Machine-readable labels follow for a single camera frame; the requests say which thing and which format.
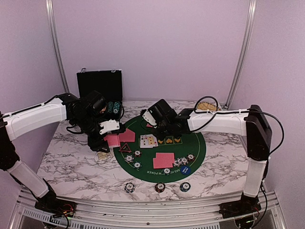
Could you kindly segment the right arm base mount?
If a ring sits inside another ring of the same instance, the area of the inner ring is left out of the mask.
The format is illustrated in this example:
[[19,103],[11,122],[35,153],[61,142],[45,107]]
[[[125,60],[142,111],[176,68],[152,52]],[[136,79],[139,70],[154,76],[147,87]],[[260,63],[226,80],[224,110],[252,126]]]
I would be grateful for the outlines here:
[[242,203],[240,200],[222,203],[219,207],[219,213],[224,219],[258,212],[262,209],[260,204],[255,203],[252,206],[250,203]]

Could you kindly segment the black triangular dealer button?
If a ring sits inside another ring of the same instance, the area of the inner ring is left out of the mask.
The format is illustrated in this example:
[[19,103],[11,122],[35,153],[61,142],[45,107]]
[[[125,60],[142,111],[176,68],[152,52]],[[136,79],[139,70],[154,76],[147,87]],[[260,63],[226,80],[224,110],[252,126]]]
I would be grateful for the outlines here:
[[130,149],[128,143],[125,143],[125,144],[119,149],[119,152],[127,152],[127,153],[130,153],[130,152],[131,152],[131,149]]

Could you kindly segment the teal chip stack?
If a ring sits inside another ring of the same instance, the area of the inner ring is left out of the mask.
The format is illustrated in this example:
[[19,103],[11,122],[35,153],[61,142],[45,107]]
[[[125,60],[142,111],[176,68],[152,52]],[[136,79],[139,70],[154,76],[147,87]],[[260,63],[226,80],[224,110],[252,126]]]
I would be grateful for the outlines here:
[[190,188],[191,188],[191,185],[190,185],[190,183],[188,183],[188,182],[183,182],[183,183],[180,185],[180,190],[181,190],[182,192],[187,192],[187,191],[190,190]]

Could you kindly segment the white chips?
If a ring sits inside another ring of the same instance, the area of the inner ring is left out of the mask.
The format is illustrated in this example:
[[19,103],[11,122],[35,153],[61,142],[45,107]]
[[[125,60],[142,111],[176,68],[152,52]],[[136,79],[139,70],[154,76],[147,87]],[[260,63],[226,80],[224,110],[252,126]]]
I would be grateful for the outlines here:
[[179,167],[179,166],[184,166],[189,163],[188,159],[186,157],[180,157],[175,159],[173,166],[174,167]]
[[127,162],[127,163],[132,163],[134,161],[134,157],[132,155],[127,155],[124,160]]

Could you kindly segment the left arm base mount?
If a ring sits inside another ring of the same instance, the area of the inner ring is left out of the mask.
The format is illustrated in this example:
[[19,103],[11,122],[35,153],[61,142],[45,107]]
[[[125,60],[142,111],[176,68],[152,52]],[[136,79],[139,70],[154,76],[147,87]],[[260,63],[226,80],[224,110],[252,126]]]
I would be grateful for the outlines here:
[[58,218],[59,216],[73,217],[76,209],[76,203],[73,201],[59,199],[54,206],[47,206],[46,204],[37,201],[35,203],[35,208],[52,213],[55,218]]

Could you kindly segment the red chips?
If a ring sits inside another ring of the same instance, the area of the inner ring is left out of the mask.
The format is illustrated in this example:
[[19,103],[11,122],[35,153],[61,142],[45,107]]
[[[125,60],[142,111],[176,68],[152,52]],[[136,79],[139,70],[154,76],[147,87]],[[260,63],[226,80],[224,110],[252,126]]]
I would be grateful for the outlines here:
[[195,160],[195,156],[193,154],[189,154],[187,156],[187,158],[188,158],[189,161],[194,161]]
[[135,150],[134,151],[134,156],[135,157],[140,157],[142,155],[142,152],[140,150]]

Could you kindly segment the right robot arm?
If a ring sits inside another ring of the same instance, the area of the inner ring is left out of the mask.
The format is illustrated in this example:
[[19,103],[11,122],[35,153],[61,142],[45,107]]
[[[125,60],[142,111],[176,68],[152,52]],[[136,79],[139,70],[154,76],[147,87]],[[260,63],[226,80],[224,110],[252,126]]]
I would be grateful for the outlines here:
[[161,99],[148,109],[141,110],[140,116],[154,128],[153,134],[160,140],[192,132],[229,133],[245,137],[249,163],[245,187],[241,200],[236,203],[236,210],[245,214],[254,207],[266,174],[272,138],[272,129],[259,106],[233,111],[185,108],[176,113]]

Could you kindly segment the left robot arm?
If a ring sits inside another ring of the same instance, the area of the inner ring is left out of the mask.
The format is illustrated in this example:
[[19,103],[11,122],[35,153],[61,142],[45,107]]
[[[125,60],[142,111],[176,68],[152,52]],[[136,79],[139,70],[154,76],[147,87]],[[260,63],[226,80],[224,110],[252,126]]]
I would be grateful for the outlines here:
[[34,159],[24,151],[36,146],[32,155],[40,157],[45,151],[44,145],[32,139],[23,140],[19,146],[14,143],[19,137],[33,135],[37,129],[68,120],[72,126],[78,126],[82,134],[87,135],[87,144],[91,150],[107,149],[104,137],[120,128],[118,121],[102,117],[102,111],[108,103],[97,91],[84,98],[64,93],[43,103],[0,115],[0,168],[30,190],[39,209],[58,214],[74,203],[58,199],[50,184],[30,166],[29,162]]

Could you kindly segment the red black chip stack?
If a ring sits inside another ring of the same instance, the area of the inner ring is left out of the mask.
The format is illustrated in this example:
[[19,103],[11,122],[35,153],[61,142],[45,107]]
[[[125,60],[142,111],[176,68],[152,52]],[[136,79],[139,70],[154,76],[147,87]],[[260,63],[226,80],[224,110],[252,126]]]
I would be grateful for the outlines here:
[[155,191],[158,193],[162,193],[165,190],[165,184],[164,183],[157,183],[155,186]]

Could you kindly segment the red playing card deck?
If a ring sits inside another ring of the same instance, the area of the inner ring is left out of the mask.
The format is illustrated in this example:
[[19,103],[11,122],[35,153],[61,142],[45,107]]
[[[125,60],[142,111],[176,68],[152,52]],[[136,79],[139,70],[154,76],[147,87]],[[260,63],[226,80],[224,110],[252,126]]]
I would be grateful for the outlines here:
[[104,137],[104,140],[108,143],[109,147],[119,147],[121,145],[119,136],[116,134],[107,135]]

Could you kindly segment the blue small blind button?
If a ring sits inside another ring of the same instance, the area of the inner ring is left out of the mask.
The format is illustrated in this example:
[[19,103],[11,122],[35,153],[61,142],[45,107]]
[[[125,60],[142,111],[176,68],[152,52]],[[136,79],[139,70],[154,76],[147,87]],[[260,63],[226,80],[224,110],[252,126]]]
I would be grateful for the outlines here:
[[189,166],[182,166],[180,168],[180,172],[183,175],[189,175],[189,174],[191,174],[191,168]]

